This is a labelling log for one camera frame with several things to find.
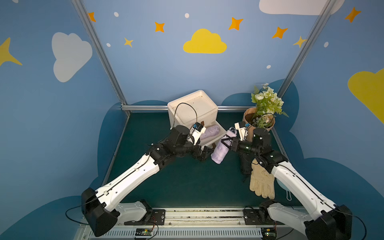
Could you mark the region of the lilac umbrella with strap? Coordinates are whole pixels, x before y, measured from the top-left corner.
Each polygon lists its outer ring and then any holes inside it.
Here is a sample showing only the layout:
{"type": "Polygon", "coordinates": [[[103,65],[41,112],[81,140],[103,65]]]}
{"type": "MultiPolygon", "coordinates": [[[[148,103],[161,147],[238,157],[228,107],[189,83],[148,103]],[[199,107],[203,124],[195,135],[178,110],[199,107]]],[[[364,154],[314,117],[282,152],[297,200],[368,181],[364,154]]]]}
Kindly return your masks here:
{"type": "Polygon", "coordinates": [[[233,138],[237,136],[237,130],[234,127],[231,127],[227,130],[226,134],[220,139],[219,144],[214,149],[214,152],[211,154],[211,159],[216,164],[221,164],[227,153],[231,149],[233,138]]]}

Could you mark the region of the drawer with brown handle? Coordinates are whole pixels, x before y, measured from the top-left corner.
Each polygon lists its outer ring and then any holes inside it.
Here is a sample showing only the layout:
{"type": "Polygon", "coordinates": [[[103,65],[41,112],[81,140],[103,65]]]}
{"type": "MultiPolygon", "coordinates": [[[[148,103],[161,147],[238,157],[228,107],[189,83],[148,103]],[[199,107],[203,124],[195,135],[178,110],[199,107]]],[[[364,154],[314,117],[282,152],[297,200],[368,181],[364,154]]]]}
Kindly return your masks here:
{"type": "Polygon", "coordinates": [[[214,121],[210,124],[204,124],[206,131],[204,133],[204,138],[200,137],[199,146],[212,147],[217,145],[219,140],[226,134],[226,130],[217,122],[214,121]]]}

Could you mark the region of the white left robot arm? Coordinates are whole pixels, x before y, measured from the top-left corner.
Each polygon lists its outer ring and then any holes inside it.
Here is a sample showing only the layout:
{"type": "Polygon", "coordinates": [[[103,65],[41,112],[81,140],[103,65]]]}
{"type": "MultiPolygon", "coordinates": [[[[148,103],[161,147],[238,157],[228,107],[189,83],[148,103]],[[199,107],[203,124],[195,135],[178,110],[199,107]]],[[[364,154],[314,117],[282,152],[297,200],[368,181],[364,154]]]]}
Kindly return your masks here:
{"type": "Polygon", "coordinates": [[[178,125],[171,128],[167,137],[159,141],[123,174],[93,190],[83,191],[81,208],[95,237],[100,237],[111,230],[119,221],[140,221],[146,214],[146,205],[135,202],[128,214],[117,210],[121,201],[142,182],[168,166],[176,158],[191,155],[194,159],[204,161],[213,149],[199,146],[200,137],[206,127],[195,123],[191,129],[178,125]]]}

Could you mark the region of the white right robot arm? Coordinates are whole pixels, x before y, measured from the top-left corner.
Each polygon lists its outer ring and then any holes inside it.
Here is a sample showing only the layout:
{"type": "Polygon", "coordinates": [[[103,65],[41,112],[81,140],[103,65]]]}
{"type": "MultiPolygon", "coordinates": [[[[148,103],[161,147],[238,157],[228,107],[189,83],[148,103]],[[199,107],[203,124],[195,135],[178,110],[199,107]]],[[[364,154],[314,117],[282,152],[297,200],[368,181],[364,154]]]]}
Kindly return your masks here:
{"type": "Polygon", "coordinates": [[[288,159],[271,147],[271,135],[254,129],[252,141],[230,137],[227,148],[257,160],[262,170],[272,174],[300,201],[307,214],[285,207],[274,200],[259,206],[261,220],[271,219],[302,233],[309,240],[349,240],[353,215],[345,205],[337,206],[302,177],[288,159]]]}

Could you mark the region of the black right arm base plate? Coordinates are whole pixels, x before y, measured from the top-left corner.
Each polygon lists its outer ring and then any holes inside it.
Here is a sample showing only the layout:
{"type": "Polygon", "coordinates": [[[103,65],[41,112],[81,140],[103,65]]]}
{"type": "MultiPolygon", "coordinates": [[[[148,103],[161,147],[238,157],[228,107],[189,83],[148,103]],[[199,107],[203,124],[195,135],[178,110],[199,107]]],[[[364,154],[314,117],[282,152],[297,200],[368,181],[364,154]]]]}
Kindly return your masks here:
{"type": "Polygon", "coordinates": [[[245,225],[267,225],[269,220],[264,210],[260,209],[243,209],[245,225]]]}

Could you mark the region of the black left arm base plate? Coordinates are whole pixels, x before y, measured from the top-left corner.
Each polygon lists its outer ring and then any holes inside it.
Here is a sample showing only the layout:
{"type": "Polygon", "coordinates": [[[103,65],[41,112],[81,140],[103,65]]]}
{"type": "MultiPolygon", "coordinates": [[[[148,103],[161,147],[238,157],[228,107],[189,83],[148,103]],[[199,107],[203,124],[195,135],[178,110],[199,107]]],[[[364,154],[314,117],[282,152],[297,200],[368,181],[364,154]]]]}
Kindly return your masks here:
{"type": "Polygon", "coordinates": [[[163,226],[165,224],[166,210],[164,209],[155,209],[149,210],[139,221],[128,221],[124,222],[125,226],[143,226],[150,224],[157,224],[158,226],[163,226]]]}

